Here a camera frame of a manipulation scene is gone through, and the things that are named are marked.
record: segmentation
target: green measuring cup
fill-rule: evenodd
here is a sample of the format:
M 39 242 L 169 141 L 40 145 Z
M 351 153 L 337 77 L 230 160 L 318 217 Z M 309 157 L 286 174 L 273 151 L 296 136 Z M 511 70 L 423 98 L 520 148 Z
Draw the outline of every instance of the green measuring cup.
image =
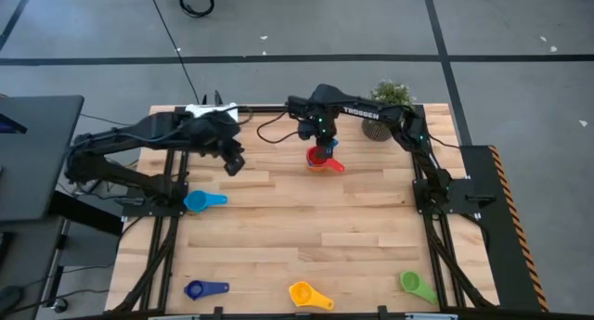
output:
M 415 294 L 433 305 L 437 304 L 437 295 L 423 282 L 419 274 L 413 271 L 400 273 L 400 285 L 404 291 Z

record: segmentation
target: orange measuring cup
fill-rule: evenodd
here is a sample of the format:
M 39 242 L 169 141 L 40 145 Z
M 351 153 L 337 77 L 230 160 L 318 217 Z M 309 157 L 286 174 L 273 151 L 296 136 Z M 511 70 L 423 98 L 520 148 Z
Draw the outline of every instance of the orange measuring cup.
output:
M 310 147 L 307 149 L 307 166 L 314 172 L 322 172 L 328 168 L 333 169 L 336 172 L 343 172 L 344 166 L 333 158 L 322 158 L 319 154 L 319 147 Z

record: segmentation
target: white label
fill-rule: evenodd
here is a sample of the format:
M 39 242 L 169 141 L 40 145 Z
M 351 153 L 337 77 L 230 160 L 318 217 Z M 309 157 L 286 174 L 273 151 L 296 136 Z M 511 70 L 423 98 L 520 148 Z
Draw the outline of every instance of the white label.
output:
M 194 114 L 194 118 L 200 117 L 203 114 L 207 113 L 207 112 L 211 112 L 211 111 L 215 111 L 215 110 L 225 110 L 225 109 L 229 109 L 231 107 L 235 107 L 237 104 L 235 103 L 230 103 L 226 106 L 199 106 L 199 105 L 187 105 L 186 106 L 186 111 L 189 111 L 191 113 Z M 238 110 L 237 109 L 233 109 L 227 112 L 227 114 L 229 114 L 229 116 L 231 116 L 232 119 L 235 120 L 235 122 L 238 122 L 239 119 L 239 114 L 238 114 Z
M 372 120 L 378 120 L 380 118 L 380 115 L 378 115 L 375 112 L 361 111 L 361 110 L 347 108 L 347 107 L 342 107 L 342 108 L 344 109 L 344 112 L 351 114 L 351 115 L 361 116 L 361 117 L 365 117 L 365 118 L 372 119 Z

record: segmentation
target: floor tile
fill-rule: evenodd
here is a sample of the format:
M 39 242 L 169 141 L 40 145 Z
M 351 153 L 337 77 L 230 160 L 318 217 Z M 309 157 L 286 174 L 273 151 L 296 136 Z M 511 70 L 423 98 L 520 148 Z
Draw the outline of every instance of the floor tile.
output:
M 30 0 L 0 57 L 171 57 L 151 0 Z
M 83 113 L 123 123 L 139 121 L 151 105 L 195 101 L 177 64 L 0 67 L 0 87 L 8 96 L 81 95 Z M 80 120 L 77 132 L 96 127 Z
M 67 267 L 65 270 L 80 269 L 81 267 Z M 75 290 L 91 288 L 104 290 L 110 288 L 111 273 L 113 268 L 91 269 L 75 273 L 65 274 L 60 282 L 58 295 L 69 293 Z M 56 314 L 52 309 L 40 308 L 37 320 L 65 319 L 78 316 L 100 315 L 105 308 L 107 293 L 80 293 L 66 298 L 68 310 L 62 314 Z
M 594 0 L 434 2 L 450 55 L 594 53 Z
M 0 33 L 4 31 L 10 17 L 17 9 L 20 0 L 0 0 Z
M 405 83 L 419 103 L 449 102 L 438 63 L 317 62 L 187 65 L 200 93 L 218 90 L 225 102 L 284 103 L 309 97 L 320 83 L 345 94 L 366 96 L 382 80 Z
M 423 0 L 214 1 L 193 19 L 158 0 L 184 56 L 436 53 Z
M 594 313 L 593 71 L 593 63 L 454 64 L 472 142 L 499 150 L 554 312 Z

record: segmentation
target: measuring cup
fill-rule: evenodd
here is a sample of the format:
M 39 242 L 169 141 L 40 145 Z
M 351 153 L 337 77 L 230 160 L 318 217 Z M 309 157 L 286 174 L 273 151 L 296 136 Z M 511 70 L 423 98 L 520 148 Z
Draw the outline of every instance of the measuring cup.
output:
M 210 296 L 218 293 L 229 292 L 229 284 L 225 282 L 207 282 L 202 280 L 193 280 L 184 288 L 184 293 L 193 301 L 198 298 Z
M 317 292 L 312 286 L 305 282 L 297 282 L 289 287 L 289 294 L 295 306 L 316 306 L 324 310 L 332 311 L 334 301 Z
M 322 172 L 328 168 L 336 172 L 343 172 L 344 166 L 333 158 L 322 158 L 318 156 L 319 147 L 310 147 L 307 149 L 307 165 L 314 172 Z
M 206 210 L 211 205 L 226 204 L 227 199 L 225 195 L 209 194 L 201 190 L 195 190 L 187 194 L 184 198 L 184 204 L 188 210 L 192 212 L 200 212 Z
M 415 294 L 433 305 L 437 304 L 435 292 L 414 271 L 400 273 L 400 285 L 404 291 Z

